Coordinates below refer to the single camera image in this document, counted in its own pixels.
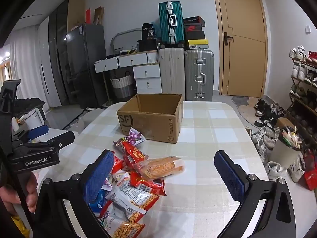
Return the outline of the person's left hand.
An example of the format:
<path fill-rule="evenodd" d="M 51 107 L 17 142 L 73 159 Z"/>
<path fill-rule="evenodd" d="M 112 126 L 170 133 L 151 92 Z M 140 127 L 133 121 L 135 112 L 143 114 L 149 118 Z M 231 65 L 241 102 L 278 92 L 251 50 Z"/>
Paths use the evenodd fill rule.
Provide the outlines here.
<path fill-rule="evenodd" d="M 38 186 L 38 182 L 37 182 L 38 178 L 39 178 L 38 173 L 35 173 L 35 174 L 32 173 L 26 185 L 26 190 L 28 192 L 26 196 L 26 204 L 31 213 L 35 212 L 36 204 L 38 201 L 38 192 L 36 189 Z M 14 204 L 21 204 L 20 198 L 17 192 L 9 186 L 2 186 L 0 191 L 1 191 L 1 199 L 7 211 L 12 215 L 17 215 L 17 212 L 13 206 Z"/>

